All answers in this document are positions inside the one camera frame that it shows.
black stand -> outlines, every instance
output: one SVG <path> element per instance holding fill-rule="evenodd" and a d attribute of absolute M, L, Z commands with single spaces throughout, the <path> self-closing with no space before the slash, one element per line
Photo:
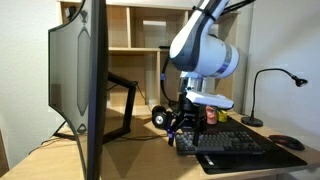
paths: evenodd
<path fill-rule="evenodd" d="M 127 96 L 126 109 L 123 116 L 122 127 L 105 134 L 103 136 L 103 144 L 131 132 L 130 123 L 132 118 L 132 110 L 134 105 L 136 86 L 138 84 L 138 82 L 136 81 L 129 81 L 111 72 L 108 73 L 107 81 L 111 81 L 113 83 L 116 83 L 123 87 L 128 88 L 128 96 Z"/>
<path fill-rule="evenodd" d="M 262 127 L 263 126 L 263 121 L 260 119 L 254 118 L 254 117 L 242 117 L 241 122 L 243 124 L 246 124 L 248 126 L 254 126 L 254 127 Z"/>

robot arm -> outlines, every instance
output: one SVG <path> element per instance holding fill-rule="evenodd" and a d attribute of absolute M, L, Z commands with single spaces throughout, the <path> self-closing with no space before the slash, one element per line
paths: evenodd
<path fill-rule="evenodd" d="M 178 70 L 224 78 L 236 69 L 237 49 L 208 35 L 212 24 L 229 0 L 201 0 L 170 47 L 170 58 Z"/>

desk lamp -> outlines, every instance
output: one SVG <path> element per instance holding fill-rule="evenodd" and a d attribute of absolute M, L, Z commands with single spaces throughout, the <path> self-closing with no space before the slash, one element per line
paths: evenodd
<path fill-rule="evenodd" d="M 255 78 L 254 78 L 254 84 L 253 84 L 253 103 L 252 103 L 252 110 L 251 110 L 251 116 L 250 117 L 242 117 L 241 122 L 249 125 L 249 126 L 254 126 L 254 127 L 262 127 L 263 126 L 263 121 L 260 119 L 257 119 L 254 117 L 254 105 L 255 105 L 255 93 L 256 93 L 256 81 L 258 74 L 264 71 L 282 71 L 288 74 L 296 83 L 298 87 L 302 87 L 308 83 L 307 80 L 305 79 L 300 79 L 297 76 L 289 73 L 288 71 L 281 69 L 281 68 L 269 68 L 269 69 L 263 69 L 257 72 Z"/>

black cable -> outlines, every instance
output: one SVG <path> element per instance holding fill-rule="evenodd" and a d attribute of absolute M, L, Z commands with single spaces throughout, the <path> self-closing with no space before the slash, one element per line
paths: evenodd
<path fill-rule="evenodd" d="M 122 142 L 122 141 L 149 141 L 149 140 L 153 140 L 153 139 L 157 139 L 157 138 L 161 138 L 161 137 L 167 137 L 166 134 L 159 134 L 159 135 L 154 135 L 154 136 L 136 136 L 136 137 L 132 137 L 132 138 L 129 138 L 129 137 L 119 137 L 121 138 L 122 140 L 113 140 L 115 142 Z"/>
<path fill-rule="evenodd" d="M 176 101 L 171 100 L 171 99 L 167 96 L 166 90 L 165 90 L 165 88 L 164 88 L 165 73 L 166 73 L 166 69 L 167 69 L 169 60 L 170 60 L 170 57 L 169 57 L 169 55 L 168 55 L 168 56 L 167 56 L 167 59 L 165 60 L 165 62 L 164 62 L 164 64 L 163 64 L 163 67 L 162 67 L 161 76 L 160 76 L 160 87 L 161 87 L 161 92 L 162 92 L 163 96 L 169 101 L 169 106 L 170 106 L 171 104 L 175 104 Z"/>
<path fill-rule="evenodd" d="M 231 6 L 228 6 L 228 7 L 224 8 L 224 10 L 221 13 L 221 16 L 224 14 L 230 13 L 232 11 L 236 11 L 236 10 L 238 10 L 238 9 L 240 9 L 250 3 L 253 3 L 254 1 L 256 1 L 256 0 L 245 0 L 245 1 L 241 1 L 236 4 L 233 4 Z"/>
<path fill-rule="evenodd" d="M 43 142 L 41 143 L 41 146 L 36 147 L 36 148 L 34 148 L 33 150 L 31 150 L 31 151 L 29 152 L 29 155 L 30 155 L 33 151 L 35 151 L 35 150 L 37 150 L 37 149 L 40 149 L 40 148 L 42 148 L 42 147 L 49 146 L 49 145 L 51 145 L 51 144 L 53 144 L 53 143 L 55 143 L 55 142 L 61 141 L 62 139 L 63 139 L 63 138 L 54 138 L 54 139 L 45 140 L 45 141 L 43 141 Z"/>
<path fill-rule="evenodd" d="M 137 88 L 138 88 L 138 90 L 139 90 L 139 92 L 140 92 L 141 97 L 142 97 L 142 98 L 144 99 L 144 101 L 146 102 L 147 99 L 143 96 L 142 91 L 141 91 L 139 85 L 137 84 L 136 86 L 137 86 Z"/>
<path fill-rule="evenodd" d="M 116 86 L 118 86 L 119 84 L 115 84 L 112 87 L 108 88 L 107 91 L 110 91 L 111 89 L 115 88 Z"/>

keyboard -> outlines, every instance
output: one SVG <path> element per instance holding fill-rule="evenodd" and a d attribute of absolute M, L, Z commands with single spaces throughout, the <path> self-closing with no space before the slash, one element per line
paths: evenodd
<path fill-rule="evenodd" d="M 179 155 L 195 154 L 263 154 L 265 151 L 245 131 L 217 131 L 199 135 L 198 146 L 193 145 L 194 132 L 175 134 Z"/>

